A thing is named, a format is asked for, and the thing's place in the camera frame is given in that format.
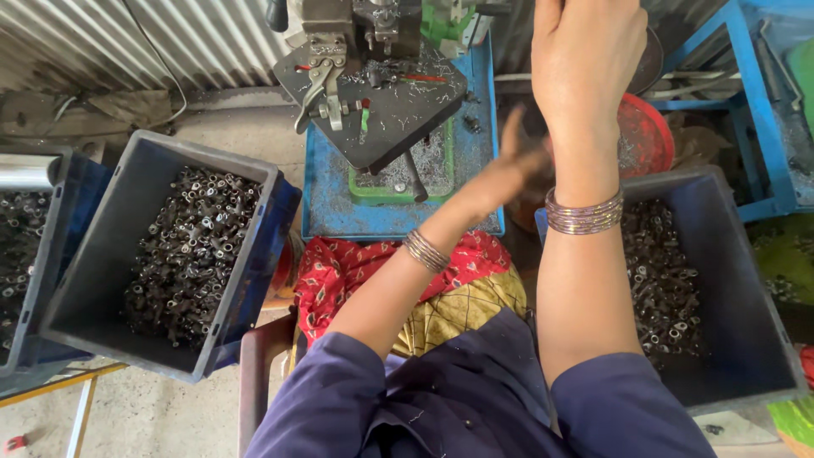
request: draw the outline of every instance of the yellow patterned cloth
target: yellow patterned cloth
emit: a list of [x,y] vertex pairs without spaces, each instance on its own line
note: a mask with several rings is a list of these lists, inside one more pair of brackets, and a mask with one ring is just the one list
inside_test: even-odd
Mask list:
[[[503,307],[514,310],[521,319],[526,317],[526,291],[514,265],[507,272],[479,278],[418,304],[399,332],[392,353],[404,358],[421,356],[465,331],[480,328]],[[300,333],[298,326],[293,355]],[[295,364],[295,358],[288,359],[286,375]]]

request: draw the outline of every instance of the electric cable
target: electric cable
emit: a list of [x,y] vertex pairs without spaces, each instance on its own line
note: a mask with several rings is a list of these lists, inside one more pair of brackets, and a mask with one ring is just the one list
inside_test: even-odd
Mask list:
[[[161,61],[162,65],[167,70],[167,73],[169,73],[169,76],[173,78],[173,81],[175,82],[175,86],[177,86],[178,91],[181,92],[181,98],[184,100],[184,105],[181,107],[181,109],[179,109],[177,112],[175,112],[175,114],[173,114],[171,117],[167,118],[164,121],[156,122],[156,123],[148,125],[147,127],[144,127],[144,129],[151,129],[151,128],[156,127],[156,126],[161,126],[162,124],[166,124],[166,123],[174,120],[175,118],[179,117],[181,115],[181,113],[183,113],[184,110],[186,110],[186,107],[187,107],[186,94],[184,94],[184,90],[181,88],[181,83],[178,82],[178,78],[175,76],[175,73],[173,73],[173,70],[169,67],[169,65],[167,65],[167,62],[164,60],[164,57],[161,55],[161,53],[158,52],[158,49],[155,47],[155,44],[153,44],[150,37],[147,36],[147,33],[144,31],[144,28],[142,27],[141,22],[139,22],[138,19],[136,18],[135,13],[133,13],[133,9],[130,8],[130,5],[127,3],[127,0],[121,0],[121,3],[125,6],[125,9],[130,14],[130,17],[133,19],[133,22],[136,24],[136,28],[138,28],[138,31],[142,34],[144,39],[147,40],[147,44],[150,45],[150,48],[155,53],[155,56],[158,57],[158,59]],[[63,105],[63,107],[59,110],[59,114],[54,119],[54,122],[57,122],[57,120],[62,116],[62,113],[65,110],[65,108],[68,107],[68,103],[70,103],[74,99],[75,98],[69,99],[68,102],[65,105]],[[73,138],[79,138],[79,137],[103,137],[103,136],[106,136],[106,135],[126,134],[128,132],[130,132],[130,129],[115,130],[115,131],[112,131],[112,132],[101,132],[99,134],[17,135],[17,134],[3,134],[3,133],[0,133],[0,137],[8,138],[8,139],[73,139]]]

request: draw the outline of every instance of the blue tray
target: blue tray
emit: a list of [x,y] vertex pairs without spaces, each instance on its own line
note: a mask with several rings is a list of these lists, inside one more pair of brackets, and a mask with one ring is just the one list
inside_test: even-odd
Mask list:
[[[482,46],[467,56],[453,60],[468,81],[469,90],[482,103],[464,102],[454,115],[455,189],[474,177],[497,156],[497,117],[492,73],[492,44],[487,37]],[[465,115],[481,120],[483,131],[469,133],[463,125]],[[368,207],[354,205],[348,190],[348,163],[313,124],[305,140],[305,189],[303,191],[302,236],[328,236],[347,240],[401,239],[410,229],[435,212],[439,204],[403,204]],[[489,231],[505,233],[503,208],[490,215]]]

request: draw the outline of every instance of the metal wall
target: metal wall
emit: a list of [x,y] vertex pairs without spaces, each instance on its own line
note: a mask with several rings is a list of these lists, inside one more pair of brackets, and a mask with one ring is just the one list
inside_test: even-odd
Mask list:
[[[268,0],[128,0],[185,90],[274,84]],[[121,0],[0,0],[0,91],[172,89]]]
[[[650,27],[666,54],[677,50],[687,38],[718,11],[727,0],[641,0]],[[492,23],[495,73],[528,73],[534,19],[534,0],[513,0],[512,14]]]

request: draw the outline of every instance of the clamp handle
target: clamp handle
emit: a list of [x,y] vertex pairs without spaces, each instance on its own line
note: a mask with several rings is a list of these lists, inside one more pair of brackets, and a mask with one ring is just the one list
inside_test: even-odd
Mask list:
[[274,32],[288,30],[288,4],[286,0],[269,0],[269,7],[265,10],[265,23]]

